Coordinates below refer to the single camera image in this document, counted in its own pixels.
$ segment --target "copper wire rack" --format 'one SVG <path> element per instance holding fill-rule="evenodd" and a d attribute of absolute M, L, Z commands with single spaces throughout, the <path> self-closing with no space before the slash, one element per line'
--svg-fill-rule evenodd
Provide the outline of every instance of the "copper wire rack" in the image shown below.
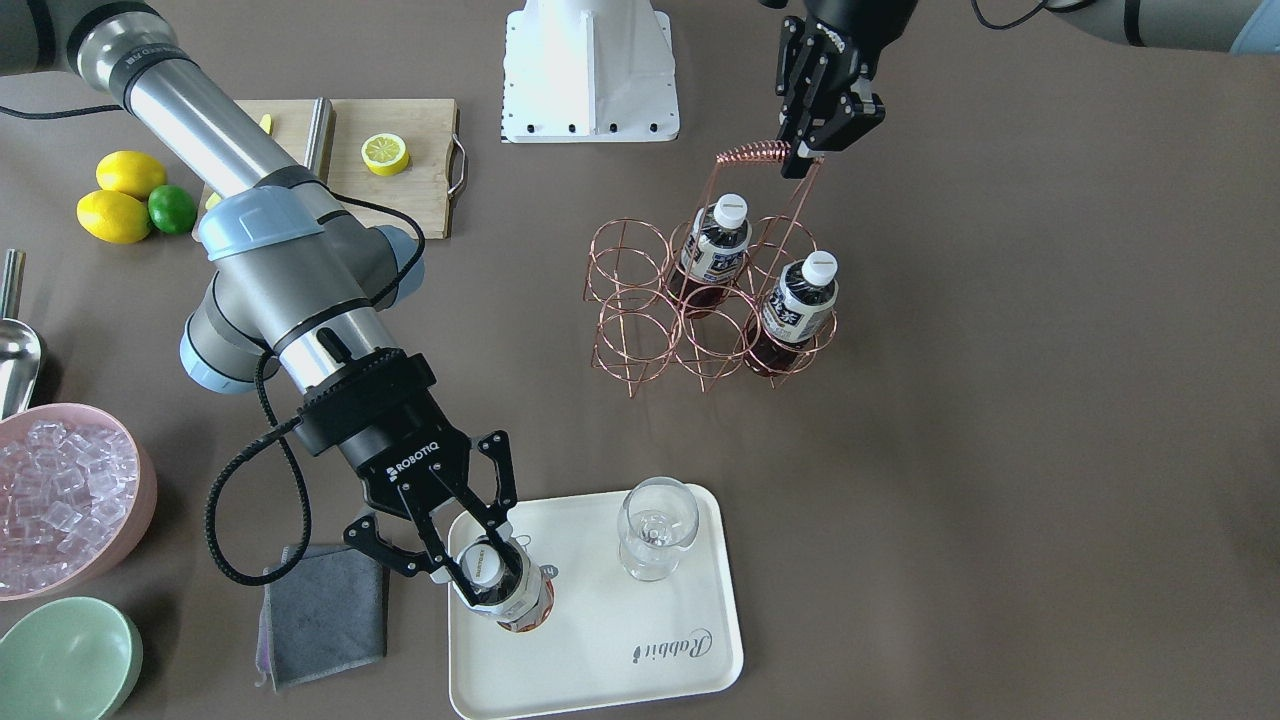
<path fill-rule="evenodd" d="M 751 245 L 737 275 L 728 286 L 713 286 L 717 295 L 723 292 L 719 304 L 709 310 L 696 304 L 705 314 L 691 318 L 691 301 L 712 288 L 694 291 L 681 300 L 667 291 L 666 278 L 678 263 L 698 211 L 716 197 L 722 170 L 780 165 L 787 152 L 786 142 L 763 141 L 716 155 L 698 205 L 669 234 L 634 218 L 611 220 L 595 231 L 582 286 L 582 300 L 600 306 L 591 365 L 625 382 L 628 397 L 672 366 L 694 375 L 701 391 L 709 392 L 748 360 L 759 363 L 751 348 L 762 334 L 778 343 L 760 329 L 760 311 L 782 268 L 818 249 L 813 233 L 799 218 L 817 182 L 820 158 L 792 190 L 781 213 L 753 220 Z M 804 350 L 786 347 L 796 352 L 796 361 L 788 370 L 769 377 L 769 383 L 777 387 L 808 369 L 831 343 L 836 324 L 832 313 Z"/>

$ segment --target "scoop handle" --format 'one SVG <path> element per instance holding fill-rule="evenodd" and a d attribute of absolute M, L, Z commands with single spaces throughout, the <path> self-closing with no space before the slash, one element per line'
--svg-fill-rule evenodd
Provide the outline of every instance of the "scoop handle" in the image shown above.
<path fill-rule="evenodd" d="M 27 254 L 8 250 L 4 254 L 4 277 L 0 278 L 0 318 L 18 316 L 18 299 L 22 296 L 22 268 Z"/>

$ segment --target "white tray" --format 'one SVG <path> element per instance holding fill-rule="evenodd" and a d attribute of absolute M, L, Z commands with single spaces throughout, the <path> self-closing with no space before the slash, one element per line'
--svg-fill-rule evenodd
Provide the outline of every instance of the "white tray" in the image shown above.
<path fill-rule="evenodd" d="M 701 486 L 698 539 L 669 578 L 641 583 L 618 562 L 626 492 L 534 500 L 509 515 L 529 555 L 559 574 L 556 606 L 511 633 L 449 592 L 449 700 L 468 720 L 530 717 L 722 691 L 742 671 L 742 635 L 719 503 Z M 449 552 L 479 536 L 470 515 Z"/>

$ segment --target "gray table surface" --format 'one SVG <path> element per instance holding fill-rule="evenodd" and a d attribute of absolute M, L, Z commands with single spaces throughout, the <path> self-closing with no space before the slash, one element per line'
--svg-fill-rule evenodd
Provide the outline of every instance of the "gray table surface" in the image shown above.
<path fill-rule="evenodd" d="M 877 78 L 887 122 L 828 163 L 805 213 L 842 261 L 835 345 L 780 389 L 733 377 L 700 395 L 672 374 L 628 400 L 588 363 L 588 241 L 623 215 L 675 225 L 716 151 L 772 136 L 781 14 L 658 3 L 675 142 L 511 146 L 518 3 L 156 6 L 233 97 L 457 99 L 470 187 L 385 323 L 426 354 L 456 425 L 511 432 L 524 497 L 655 474 L 718 497 L 741 678 L 584 717 L 1280 715 L 1276 59 L 1114 46 L 1050 17 L 995 33 L 965 3 L 922 4 Z M 70 76 L 0 78 L 5 105 L 99 101 Z M 74 591 L 142 632 L 122 717 L 452 716 L 447 594 L 421 578 L 392 582 L 384 661 L 253 687 L 261 591 L 218 573 L 200 528 L 262 421 L 177 360 L 211 274 L 200 246 L 77 225 L 95 164 L 124 147 L 198 191 L 123 113 L 0 118 L 0 245 L 29 252 L 46 400 L 115 414 L 159 471 L 137 551 Z M 297 405 L 283 379 L 271 393 Z M 316 542 L 335 541 L 358 484 L 337 454 L 305 468 Z M 269 562 L 297 533 L 283 466 L 241 478 L 223 516 L 232 560 Z M 0 605 L 0 628 L 41 602 Z"/>

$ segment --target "ice scoop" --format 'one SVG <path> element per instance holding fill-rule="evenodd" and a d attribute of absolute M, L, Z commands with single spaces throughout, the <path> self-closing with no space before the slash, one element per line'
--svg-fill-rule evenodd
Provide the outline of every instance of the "ice scoop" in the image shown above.
<path fill-rule="evenodd" d="M 36 377 L 45 360 L 44 341 L 17 319 L 26 261 L 27 254 L 22 250 L 6 251 L 0 278 L 0 420 L 31 405 Z"/>

